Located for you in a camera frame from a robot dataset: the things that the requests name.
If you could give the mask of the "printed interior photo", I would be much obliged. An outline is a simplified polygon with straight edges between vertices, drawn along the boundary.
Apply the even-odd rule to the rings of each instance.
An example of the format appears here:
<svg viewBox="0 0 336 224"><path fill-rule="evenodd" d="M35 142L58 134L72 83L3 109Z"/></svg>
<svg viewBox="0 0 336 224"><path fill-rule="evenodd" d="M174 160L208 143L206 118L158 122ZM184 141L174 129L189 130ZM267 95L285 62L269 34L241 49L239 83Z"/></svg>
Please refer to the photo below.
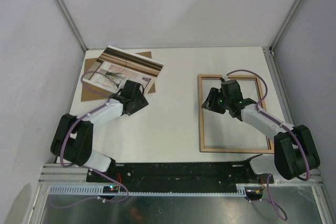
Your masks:
<svg viewBox="0 0 336 224"><path fill-rule="evenodd" d="M127 80L140 84L147 94L164 63L141 54L109 46L83 74L82 81L110 93L123 88Z"/></svg>

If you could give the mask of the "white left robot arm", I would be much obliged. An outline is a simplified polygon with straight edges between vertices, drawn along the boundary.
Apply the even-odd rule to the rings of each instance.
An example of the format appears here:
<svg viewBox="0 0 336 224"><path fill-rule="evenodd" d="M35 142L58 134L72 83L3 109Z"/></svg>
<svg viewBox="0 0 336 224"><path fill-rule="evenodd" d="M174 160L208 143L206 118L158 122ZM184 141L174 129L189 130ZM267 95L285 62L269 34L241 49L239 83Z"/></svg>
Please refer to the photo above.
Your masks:
<svg viewBox="0 0 336 224"><path fill-rule="evenodd" d="M74 165L98 171L105 182L115 178L115 160L93 150L93 134L98 127L123 115L131 116L149 105L144 96L144 87L138 82L127 80L116 94L97 108L78 117L64 114L58 124L51 143L52 154Z"/></svg>

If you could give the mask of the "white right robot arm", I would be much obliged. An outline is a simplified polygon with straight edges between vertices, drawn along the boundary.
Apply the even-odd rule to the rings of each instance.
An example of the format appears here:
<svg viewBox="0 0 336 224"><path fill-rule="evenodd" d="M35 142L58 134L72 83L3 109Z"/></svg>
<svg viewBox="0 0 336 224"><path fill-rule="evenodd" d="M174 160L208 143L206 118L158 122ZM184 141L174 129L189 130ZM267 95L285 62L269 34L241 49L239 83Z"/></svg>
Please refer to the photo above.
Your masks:
<svg viewBox="0 0 336 224"><path fill-rule="evenodd" d="M220 88L210 88L202 109L229 115L251 125L273 140L274 164L279 174L291 180L310 179L310 171L320 166L320 158L309 128L292 125L269 114L251 98L244 98L236 80L221 78Z"/></svg>

